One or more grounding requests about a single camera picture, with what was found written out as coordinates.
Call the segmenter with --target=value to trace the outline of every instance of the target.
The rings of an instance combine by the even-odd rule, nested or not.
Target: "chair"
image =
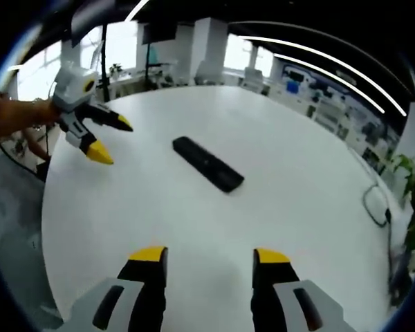
[[[221,74],[217,74],[213,64],[203,60],[194,77],[195,85],[217,85],[221,84]]]
[[[244,79],[241,87],[255,93],[263,92],[263,73],[254,68],[244,68]]]

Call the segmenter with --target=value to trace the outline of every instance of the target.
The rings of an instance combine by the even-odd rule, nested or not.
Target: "window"
[[[249,66],[252,43],[236,35],[228,36],[224,66],[226,68],[244,70]]]
[[[61,42],[57,42],[30,58],[17,74],[19,100],[48,98],[49,88],[60,69]]]
[[[81,43],[80,66],[91,65],[92,54],[102,40],[103,27],[98,26],[83,37]],[[117,22],[108,24],[106,35],[106,72],[113,64],[122,69],[135,68],[137,62],[137,22]],[[101,58],[98,73],[102,73]]]
[[[264,77],[270,76],[272,63],[274,61],[274,54],[265,48],[259,47],[257,51],[257,61],[255,62],[255,69],[263,73]]]

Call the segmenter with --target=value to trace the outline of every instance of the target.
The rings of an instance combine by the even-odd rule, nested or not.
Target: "person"
[[[37,176],[43,181],[46,180],[50,156],[35,140],[30,128],[51,125],[58,117],[59,112],[50,100],[22,102],[9,100],[6,94],[0,93],[0,139],[11,137],[20,145],[25,140],[29,151],[44,161],[36,166]]]
[[[50,100],[22,102],[8,100],[0,93],[0,137],[35,125],[49,125],[58,118],[59,112]]]

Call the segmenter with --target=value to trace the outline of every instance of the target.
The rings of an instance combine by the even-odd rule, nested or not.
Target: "round table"
[[[129,254],[169,248],[162,331],[254,331],[252,250],[291,258],[353,328],[387,316],[386,232],[360,199],[371,179],[347,146],[310,119],[238,87],[130,95],[109,105],[133,133],[88,123],[115,163],[91,162],[60,137],[42,212],[43,250],[64,319]],[[189,136],[245,176],[218,190],[172,149]]]

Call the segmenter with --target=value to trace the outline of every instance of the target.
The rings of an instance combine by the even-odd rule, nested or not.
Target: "floor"
[[[0,271],[23,312],[39,329],[62,324],[42,254],[44,183],[0,151]]]

